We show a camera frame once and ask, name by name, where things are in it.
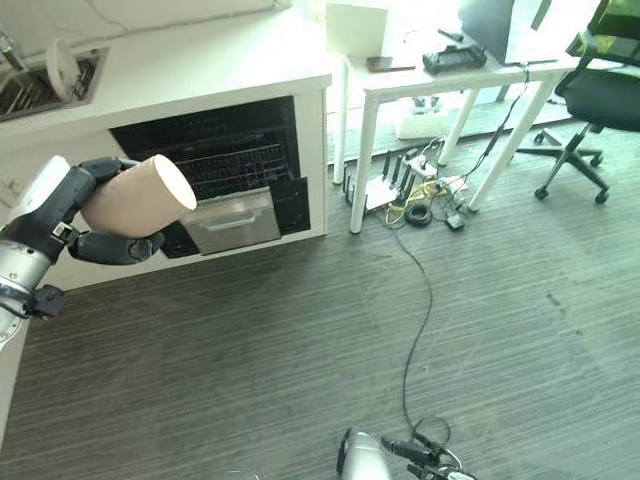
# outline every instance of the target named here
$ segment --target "faucet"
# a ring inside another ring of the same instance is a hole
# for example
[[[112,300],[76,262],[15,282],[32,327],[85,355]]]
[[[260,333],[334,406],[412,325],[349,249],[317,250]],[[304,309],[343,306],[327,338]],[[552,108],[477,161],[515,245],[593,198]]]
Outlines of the faucet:
[[[29,67],[19,53],[18,42],[11,37],[0,23],[0,53],[11,68],[17,72],[28,72]]]

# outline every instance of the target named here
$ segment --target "kitchen counter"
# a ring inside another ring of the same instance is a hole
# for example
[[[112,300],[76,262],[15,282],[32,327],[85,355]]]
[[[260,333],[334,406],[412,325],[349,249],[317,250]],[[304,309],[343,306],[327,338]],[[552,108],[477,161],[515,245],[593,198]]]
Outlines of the kitchen counter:
[[[87,264],[64,252],[44,282],[77,288],[326,233],[324,91],[331,75],[317,33],[300,12],[289,8],[74,49],[109,49],[93,101],[0,123],[0,181],[26,185],[53,155],[71,164],[124,156],[109,131],[113,127],[292,96],[300,174],[308,179],[311,228],[208,256],[168,259],[158,253],[146,262],[125,267]],[[0,205],[0,217],[6,218],[7,213]],[[74,224],[80,230],[87,228],[80,215]]]
[[[295,8],[84,45],[109,47],[93,101],[0,123],[2,152],[201,110],[326,88],[319,35]]]

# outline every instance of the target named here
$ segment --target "robotic arm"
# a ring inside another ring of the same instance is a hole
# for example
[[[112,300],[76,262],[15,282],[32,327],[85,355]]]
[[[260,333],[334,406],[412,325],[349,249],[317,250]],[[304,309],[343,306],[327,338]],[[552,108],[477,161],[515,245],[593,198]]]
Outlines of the robotic arm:
[[[61,312],[64,292],[51,285],[36,287],[64,248],[79,260],[107,265],[142,262],[160,248],[161,233],[132,239],[106,232],[81,233],[71,226],[96,188],[135,164],[98,158],[70,167],[56,156],[24,191],[0,232],[0,350],[21,319]]]
[[[347,430],[338,451],[338,479],[391,480],[384,450],[409,460],[407,471],[419,480],[477,480],[463,470],[453,452],[424,435],[413,432],[410,442],[387,437],[378,441],[354,427]]]

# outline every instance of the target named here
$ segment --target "paper cup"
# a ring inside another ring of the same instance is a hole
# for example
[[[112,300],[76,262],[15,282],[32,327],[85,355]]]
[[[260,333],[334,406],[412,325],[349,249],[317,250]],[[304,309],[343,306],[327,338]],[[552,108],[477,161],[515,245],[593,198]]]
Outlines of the paper cup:
[[[178,167],[155,155],[99,187],[82,216],[93,230],[140,238],[166,227],[196,204]]]

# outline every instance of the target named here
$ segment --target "stainless steel panel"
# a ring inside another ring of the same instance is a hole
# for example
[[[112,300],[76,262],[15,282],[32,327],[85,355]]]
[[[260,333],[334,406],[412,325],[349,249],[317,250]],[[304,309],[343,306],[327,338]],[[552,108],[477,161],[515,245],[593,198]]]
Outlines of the stainless steel panel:
[[[281,237],[269,187],[203,200],[180,221],[202,255]]]
[[[53,92],[46,66],[42,63],[28,64],[29,71],[19,73],[0,68],[0,122],[91,103],[108,50],[100,48],[76,55],[81,75],[74,86],[74,99],[70,102],[63,102]]]

